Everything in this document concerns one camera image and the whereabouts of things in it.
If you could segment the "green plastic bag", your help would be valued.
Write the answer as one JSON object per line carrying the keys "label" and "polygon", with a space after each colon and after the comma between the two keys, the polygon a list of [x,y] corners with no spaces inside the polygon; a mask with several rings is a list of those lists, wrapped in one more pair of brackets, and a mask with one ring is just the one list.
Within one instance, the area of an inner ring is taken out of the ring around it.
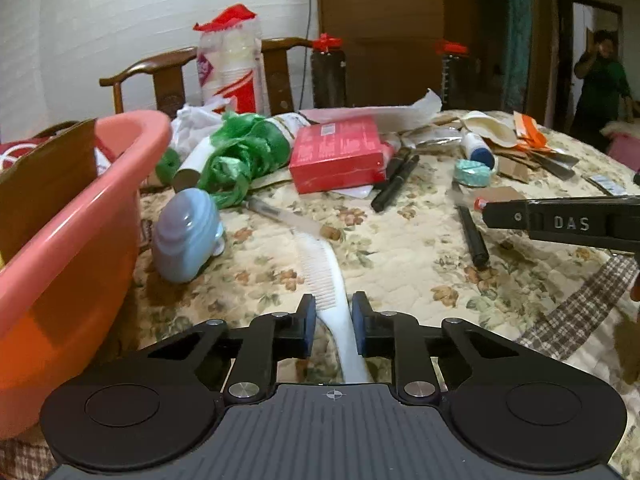
{"label": "green plastic bag", "polygon": [[[296,132],[306,125],[295,114],[264,117],[255,113],[222,114],[224,123],[211,134],[215,148],[206,162],[200,190],[213,197],[220,209],[238,206],[250,185],[285,167],[290,160]],[[169,146],[154,169],[162,185],[170,185],[183,162]]]}

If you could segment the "white plastic comb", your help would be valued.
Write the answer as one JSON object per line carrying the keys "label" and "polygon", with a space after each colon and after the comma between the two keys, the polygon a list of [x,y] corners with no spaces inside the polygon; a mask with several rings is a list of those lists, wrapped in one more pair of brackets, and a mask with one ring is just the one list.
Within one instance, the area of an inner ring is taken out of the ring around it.
{"label": "white plastic comb", "polygon": [[295,244],[303,278],[316,300],[318,317],[334,340],[344,381],[367,384],[371,377],[366,361],[358,353],[352,311],[332,245],[308,233],[297,233]]}

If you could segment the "wooden chair behind table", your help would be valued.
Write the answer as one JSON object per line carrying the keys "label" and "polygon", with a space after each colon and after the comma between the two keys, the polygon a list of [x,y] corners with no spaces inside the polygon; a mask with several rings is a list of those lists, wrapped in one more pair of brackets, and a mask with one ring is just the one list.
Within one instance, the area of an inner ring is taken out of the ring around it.
{"label": "wooden chair behind table", "polygon": [[[294,110],[288,72],[288,51],[298,47],[310,49],[312,41],[291,37],[267,39],[262,42],[268,103],[273,114]],[[153,79],[156,108],[170,118],[175,118],[178,109],[186,104],[182,68],[195,59],[196,47],[165,52],[145,58],[115,76],[101,78],[99,85],[112,88],[114,110],[116,114],[120,114],[124,111],[122,83],[132,76],[150,75]]]}

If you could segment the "clear tube with cork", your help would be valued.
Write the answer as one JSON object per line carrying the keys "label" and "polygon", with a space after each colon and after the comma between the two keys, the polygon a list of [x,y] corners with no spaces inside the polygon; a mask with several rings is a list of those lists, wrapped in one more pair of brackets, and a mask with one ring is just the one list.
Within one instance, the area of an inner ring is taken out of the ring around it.
{"label": "clear tube with cork", "polygon": [[301,216],[300,214],[294,214],[292,211],[270,206],[262,200],[258,200],[254,197],[243,200],[242,206],[248,210],[256,212],[256,214],[261,214],[264,217],[284,223],[291,228],[318,238],[325,238],[326,240],[340,240],[342,237],[341,231],[333,226],[312,220],[311,218]]}

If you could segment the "white plastic bag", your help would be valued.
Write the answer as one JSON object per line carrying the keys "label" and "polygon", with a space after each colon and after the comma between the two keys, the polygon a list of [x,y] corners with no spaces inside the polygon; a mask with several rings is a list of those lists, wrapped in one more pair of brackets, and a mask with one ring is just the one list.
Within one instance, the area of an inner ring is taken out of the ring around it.
{"label": "white plastic bag", "polygon": [[169,147],[174,150],[180,162],[198,146],[201,140],[219,130],[224,123],[222,114],[236,110],[235,98],[221,98],[215,96],[201,106],[184,104],[171,122],[171,140]]}

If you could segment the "white cylinder tube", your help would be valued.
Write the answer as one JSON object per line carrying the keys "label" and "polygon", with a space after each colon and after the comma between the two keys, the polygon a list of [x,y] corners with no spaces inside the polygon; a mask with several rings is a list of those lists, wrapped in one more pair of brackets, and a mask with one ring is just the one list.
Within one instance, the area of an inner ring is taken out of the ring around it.
{"label": "white cylinder tube", "polygon": [[196,188],[198,186],[205,164],[214,151],[215,148],[211,136],[206,136],[198,142],[198,145],[188,155],[172,178],[171,186],[176,193],[186,188]]}

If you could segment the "red cardboard box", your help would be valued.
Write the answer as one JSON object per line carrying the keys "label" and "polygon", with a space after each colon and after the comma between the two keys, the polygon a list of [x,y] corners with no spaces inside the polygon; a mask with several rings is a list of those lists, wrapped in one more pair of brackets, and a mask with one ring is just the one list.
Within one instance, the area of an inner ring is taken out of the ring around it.
{"label": "red cardboard box", "polygon": [[386,180],[395,153],[371,117],[300,129],[288,164],[299,194],[356,188]]}

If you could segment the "black marker pen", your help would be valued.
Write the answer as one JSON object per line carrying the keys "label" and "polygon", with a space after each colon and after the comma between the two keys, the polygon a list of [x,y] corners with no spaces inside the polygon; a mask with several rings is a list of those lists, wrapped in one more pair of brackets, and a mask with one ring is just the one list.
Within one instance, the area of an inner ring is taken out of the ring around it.
{"label": "black marker pen", "polygon": [[462,189],[457,181],[451,182],[451,191],[454,196],[454,203],[456,204],[466,246],[468,246],[473,266],[475,266],[477,270],[484,270],[487,268],[489,262],[489,252],[484,238],[477,229],[471,211],[468,206],[465,205]]}

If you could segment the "dark bottle red lid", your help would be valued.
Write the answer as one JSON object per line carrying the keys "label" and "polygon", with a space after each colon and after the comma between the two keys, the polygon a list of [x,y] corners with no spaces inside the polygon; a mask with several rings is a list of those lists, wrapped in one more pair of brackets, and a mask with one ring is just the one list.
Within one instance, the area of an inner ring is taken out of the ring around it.
{"label": "dark bottle red lid", "polygon": [[310,60],[314,107],[345,107],[346,55],[343,40],[322,32],[312,42]]}
{"label": "dark bottle red lid", "polygon": [[442,60],[440,98],[445,110],[469,110],[473,101],[472,58],[464,44],[438,40],[436,54]]}

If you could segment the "blister pill pack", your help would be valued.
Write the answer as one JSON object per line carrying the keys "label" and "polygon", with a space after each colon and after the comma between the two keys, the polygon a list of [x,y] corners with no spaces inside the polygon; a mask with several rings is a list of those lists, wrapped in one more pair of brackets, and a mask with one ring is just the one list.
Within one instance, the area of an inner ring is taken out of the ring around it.
{"label": "blister pill pack", "polygon": [[623,188],[608,177],[602,176],[602,174],[593,174],[585,177],[585,180],[608,196],[620,197],[627,195],[626,188]]}

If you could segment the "dark bottle red lid right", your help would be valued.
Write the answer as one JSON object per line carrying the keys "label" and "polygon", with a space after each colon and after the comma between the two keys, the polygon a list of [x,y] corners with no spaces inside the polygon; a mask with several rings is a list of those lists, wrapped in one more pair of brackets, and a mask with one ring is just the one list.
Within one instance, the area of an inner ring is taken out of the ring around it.
{"label": "dark bottle red lid right", "polygon": [[464,44],[438,40],[436,54],[442,60],[440,98],[445,110],[469,110],[473,101],[472,58]]}

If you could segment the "pink plastic basin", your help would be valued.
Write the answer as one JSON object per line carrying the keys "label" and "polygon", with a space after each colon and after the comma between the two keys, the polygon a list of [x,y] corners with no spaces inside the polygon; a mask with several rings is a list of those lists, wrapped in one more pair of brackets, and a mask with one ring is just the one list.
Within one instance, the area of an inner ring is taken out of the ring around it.
{"label": "pink plastic basin", "polygon": [[114,162],[1,270],[1,435],[38,422],[47,395],[81,373],[124,301],[141,238],[139,186],[168,147],[168,117],[101,118]]}

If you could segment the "white bottle blue cap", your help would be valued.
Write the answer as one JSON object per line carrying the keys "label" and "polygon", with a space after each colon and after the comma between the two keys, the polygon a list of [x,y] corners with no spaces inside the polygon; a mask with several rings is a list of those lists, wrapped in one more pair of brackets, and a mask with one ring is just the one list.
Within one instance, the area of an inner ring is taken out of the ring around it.
{"label": "white bottle blue cap", "polygon": [[481,162],[490,170],[495,168],[495,155],[479,134],[466,132],[462,136],[461,146],[467,159],[473,162]]}

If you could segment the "wooden cabinet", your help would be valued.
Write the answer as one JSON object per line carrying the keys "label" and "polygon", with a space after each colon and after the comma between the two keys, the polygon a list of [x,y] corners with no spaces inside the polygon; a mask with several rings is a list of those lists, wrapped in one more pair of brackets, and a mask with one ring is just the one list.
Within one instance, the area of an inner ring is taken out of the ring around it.
{"label": "wooden cabinet", "polygon": [[477,38],[477,0],[318,1],[322,32],[343,41],[353,106],[411,104],[439,90],[439,47]]}

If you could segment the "bag of paper cups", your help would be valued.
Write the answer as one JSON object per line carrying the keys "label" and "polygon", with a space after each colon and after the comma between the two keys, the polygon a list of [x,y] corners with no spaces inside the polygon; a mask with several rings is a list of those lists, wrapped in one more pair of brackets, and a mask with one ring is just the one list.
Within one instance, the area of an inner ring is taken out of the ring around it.
{"label": "bag of paper cups", "polygon": [[203,103],[221,106],[226,100],[237,113],[265,114],[257,14],[237,3],[193,29],[200,34],[196,68]]}

